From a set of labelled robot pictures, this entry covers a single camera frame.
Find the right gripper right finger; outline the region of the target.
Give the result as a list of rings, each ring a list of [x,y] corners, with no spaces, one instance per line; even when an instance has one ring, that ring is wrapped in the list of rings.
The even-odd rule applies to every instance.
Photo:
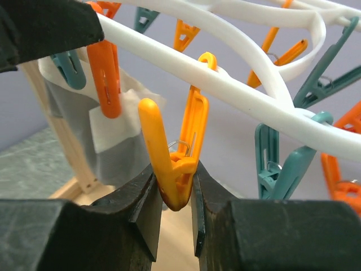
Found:
[[[191,208],[201,270],[360,269],[360,218],[343,202],[238,198],[199,164]]]

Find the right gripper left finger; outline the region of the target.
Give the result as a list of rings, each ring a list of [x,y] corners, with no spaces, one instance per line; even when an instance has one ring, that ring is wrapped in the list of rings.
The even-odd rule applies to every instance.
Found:
[[[150,270],[162,200],[151,166],[88,206],[1,200],[2,270]]]

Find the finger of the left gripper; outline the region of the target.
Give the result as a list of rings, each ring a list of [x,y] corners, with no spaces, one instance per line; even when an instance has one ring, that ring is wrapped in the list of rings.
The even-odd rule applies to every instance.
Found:
[[[80,1],[1,1],[1,72],[104,40],[97,13]]]

